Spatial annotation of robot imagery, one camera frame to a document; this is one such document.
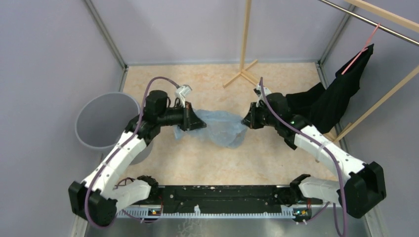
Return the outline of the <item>blue plastic trash bag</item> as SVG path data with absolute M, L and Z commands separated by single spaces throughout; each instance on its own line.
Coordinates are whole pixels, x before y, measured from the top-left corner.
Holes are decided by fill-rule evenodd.
M 196 110 L 195 114 L 207 124 L 205 128 L 190 131 L 182 131 L 174 127 L 176 140 L 182 139 L 185 135 L 194 137 L 201 142 L 211 142 L 220 147 L 235 149 L 242 145 L 247 126 L 241 123 L 242 118 L 228 111 Z

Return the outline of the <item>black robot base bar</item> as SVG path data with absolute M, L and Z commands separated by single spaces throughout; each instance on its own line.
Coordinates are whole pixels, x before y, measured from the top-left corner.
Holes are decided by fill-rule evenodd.
M 164 214 L 192 213 L 195 206 L 204 214 L 279 213 L 293 205 L 322 203 L 320 199 L 299 197 L 289 186 L 281 185 L 166 185 L 152 189 L 147 199 L 136 202 L 163 207 Z

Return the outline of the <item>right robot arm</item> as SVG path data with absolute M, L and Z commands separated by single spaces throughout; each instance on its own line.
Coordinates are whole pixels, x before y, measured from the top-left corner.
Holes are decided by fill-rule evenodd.
M 263 95 L 259 89 L 255 93 L 258 100 L 251 103 L 242 124 L 250 129 L 274 128 L 290 148 L 310 153 L 338 178 L 331 181 L 300 175 L 291 182 L 293 202 L 321 199 L 341 205 L 359 219 L 386 198 L 384 171 L 377 162 L 365 163 L 328 140 L 307 119 L 292 113 L 281 93 Z

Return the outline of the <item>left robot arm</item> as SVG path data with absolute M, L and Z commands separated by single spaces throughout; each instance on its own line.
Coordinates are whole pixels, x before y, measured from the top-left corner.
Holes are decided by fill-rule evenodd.
M 205 128 L 192 104 L 186 100 L 192 89 L 187 85 L 175 91 L 174 106 L 168 104 L 165 91 L 146 93 L 139 115 L 129 121 L 119 141 L 103 162 L 82 182 L 74 181 L 68 188 L 72 212 L 98 228 L 110 226 L 116 215 L 130 205 L 143 200 L 153 204 L 158 190 L 147 179 L 135 179 L 116 188 L 121 175 L 133 160 L 149 147 L 163 126 L 176 126 L 183 131 Z

